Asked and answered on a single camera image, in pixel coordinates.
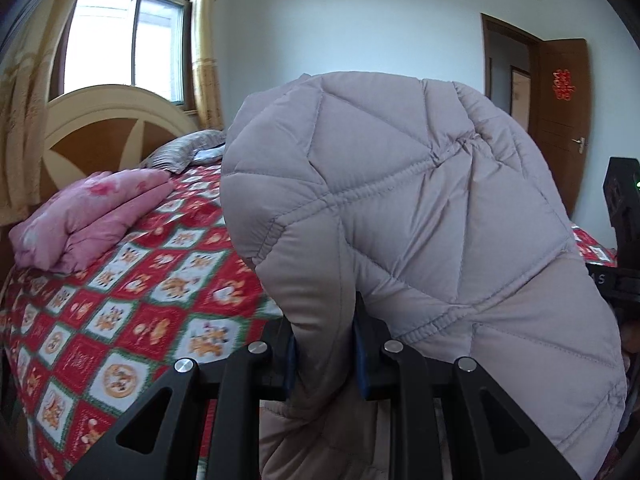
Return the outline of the cream and brown headboard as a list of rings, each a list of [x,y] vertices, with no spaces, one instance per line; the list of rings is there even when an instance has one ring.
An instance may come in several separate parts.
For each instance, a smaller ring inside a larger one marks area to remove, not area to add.
[[[137,87],[99,84],[59,96],[48,104],[40,199],[27,219],[74,182],[97,172],[136,169],[160,146],[196,130],[192,113]],[[1,229],[3,271],[14,263],[9,232],[21,222]]]

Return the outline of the pink folded blanket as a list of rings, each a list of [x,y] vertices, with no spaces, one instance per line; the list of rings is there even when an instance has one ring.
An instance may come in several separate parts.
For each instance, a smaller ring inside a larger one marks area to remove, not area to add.
[[[70,274],[91,266],[174,189],[158,169],[97,172],[53,195],[9,232],[19,268]]]

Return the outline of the brown door frame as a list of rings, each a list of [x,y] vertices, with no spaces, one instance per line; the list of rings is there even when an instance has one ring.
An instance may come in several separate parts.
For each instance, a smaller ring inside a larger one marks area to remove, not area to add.
[[[485,96],[526,131],[536,112],[540,39],[494,16],[480,14],[485,58]]]

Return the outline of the red paper door decoration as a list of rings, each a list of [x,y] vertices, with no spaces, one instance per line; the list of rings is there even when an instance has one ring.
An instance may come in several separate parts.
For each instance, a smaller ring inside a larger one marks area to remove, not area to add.
[[[559,101],[570,101],[576,87],[572,81],[572,74],[566,68],[558,68],[552,72],[552,91],[555,99]]]

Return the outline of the beige curtain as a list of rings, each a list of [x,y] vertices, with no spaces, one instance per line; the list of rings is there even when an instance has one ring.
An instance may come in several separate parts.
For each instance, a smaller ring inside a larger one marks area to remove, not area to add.
[[[76,0],[41,0],[1,62],[1,224],[25,219],[40,199],[50,77]]]
[[[191,0],[191,58],[194,102],[203,128],[222,130],[219,74],[214,46],[216,0]]]

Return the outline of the pale pink quilted puffer jacket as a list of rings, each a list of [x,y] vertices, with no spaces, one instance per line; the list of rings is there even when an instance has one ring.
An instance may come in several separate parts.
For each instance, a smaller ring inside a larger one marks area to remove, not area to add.
[[[424,356],[476,359],[597,475],[625,407],[620,331],[537,145],[480,92],[332,73],[251,94],[220,196],[300,352],[292,398],[262,415],[264,478],[386,477],[390,409],[360,398],[348,353],[357,301]]]

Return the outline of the right beige curtain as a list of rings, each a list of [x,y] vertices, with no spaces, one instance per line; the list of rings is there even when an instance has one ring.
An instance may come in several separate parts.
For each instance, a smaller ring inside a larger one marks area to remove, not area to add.
[[[203,128],[222,130],[219,74],[214,46],[216,0],[191,0],[191,58],[194,102]]]

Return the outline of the striped grey pillow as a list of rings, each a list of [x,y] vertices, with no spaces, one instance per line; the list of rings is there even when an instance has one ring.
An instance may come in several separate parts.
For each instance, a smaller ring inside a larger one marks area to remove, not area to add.
[[[157,148],[140,162],[142,169],[159,169],[171,174],[181,174],[201,150],[218,148],[226,143],[226,133],[206,129],[178,136]]]

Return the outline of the red patterned bed sheet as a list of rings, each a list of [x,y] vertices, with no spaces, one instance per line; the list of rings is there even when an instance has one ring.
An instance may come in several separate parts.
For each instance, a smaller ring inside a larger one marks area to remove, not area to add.
[[[226,358],[280,309],[232,248],[216,166],[172,193],[87,270],[16,270],[1,351],[36,471],[61,479],[181,358]]]

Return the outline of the left beige curtain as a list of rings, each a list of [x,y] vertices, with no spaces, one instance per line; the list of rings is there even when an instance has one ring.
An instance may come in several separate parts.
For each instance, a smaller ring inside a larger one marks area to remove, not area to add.
[[[25,219],[40,199],[50,77],[76,0],[41,0],[1,62],[1,224]]]

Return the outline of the brown wooden door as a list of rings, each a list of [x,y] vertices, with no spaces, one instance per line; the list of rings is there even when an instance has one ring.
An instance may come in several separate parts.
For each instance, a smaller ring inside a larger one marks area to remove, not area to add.
[[[591,126],[591,70],[585,39],[541,41],[538,47],[538,79],[534,90],[536,112],[529,133],[544,155],[568,214],[574,212],[584,176]],[[576,87],[568,102],[555,99],[552,72],[566,68]],[[578,153],[573,139],[586,139]]]

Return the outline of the window with dark frame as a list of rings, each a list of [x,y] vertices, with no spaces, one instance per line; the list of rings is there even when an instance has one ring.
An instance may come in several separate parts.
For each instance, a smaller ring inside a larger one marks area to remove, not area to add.
[[[191,0],[75,0],[56,50],[52,99],[99,84],[151,91],[188,108]]]

